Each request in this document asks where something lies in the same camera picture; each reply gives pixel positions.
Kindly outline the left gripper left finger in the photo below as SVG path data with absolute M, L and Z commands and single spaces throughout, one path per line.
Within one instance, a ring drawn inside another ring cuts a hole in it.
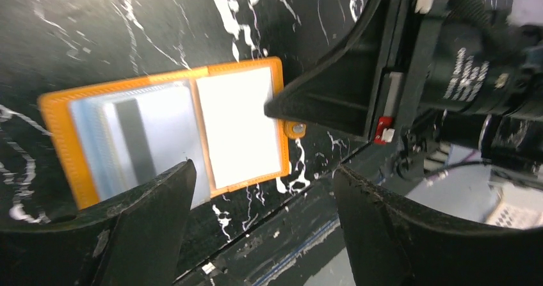
M 69 221 L 1 230 L 2 285 L 171 285 L 197 172 L 192 161 Z

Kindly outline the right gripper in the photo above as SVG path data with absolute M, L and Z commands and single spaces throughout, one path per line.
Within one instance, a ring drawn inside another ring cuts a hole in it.
M 479 151 L 517 182 L 542 168 L 542 28 L 510 26 L 482 0 L 369 0 L 371 137 L 400 147 L 386 178 L 418 182 L 471 161 L 423 166 L 438 142 Z

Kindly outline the orange card holder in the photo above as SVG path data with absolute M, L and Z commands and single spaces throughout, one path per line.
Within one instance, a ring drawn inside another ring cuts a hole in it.
M 196 207 L 290 174 L 288 142 L 306 126 L 264 113 L 283 87 L 271 57 L 56 91 L 38 105 L 79 209 L 187 160 Z

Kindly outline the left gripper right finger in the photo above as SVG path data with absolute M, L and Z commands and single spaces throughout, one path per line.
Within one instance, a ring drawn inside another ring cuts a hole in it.
M 477 223 L 375 185 L 346 166 L 334 194 L 357 285 L 541 285 L 542 229 Z

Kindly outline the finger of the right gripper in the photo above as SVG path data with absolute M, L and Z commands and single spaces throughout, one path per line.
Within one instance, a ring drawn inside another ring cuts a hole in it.
M 264 105 L 266 116 L 369 137 L 379 73 L 390 51 L 392 0 L 368 0 L 353 29 Z

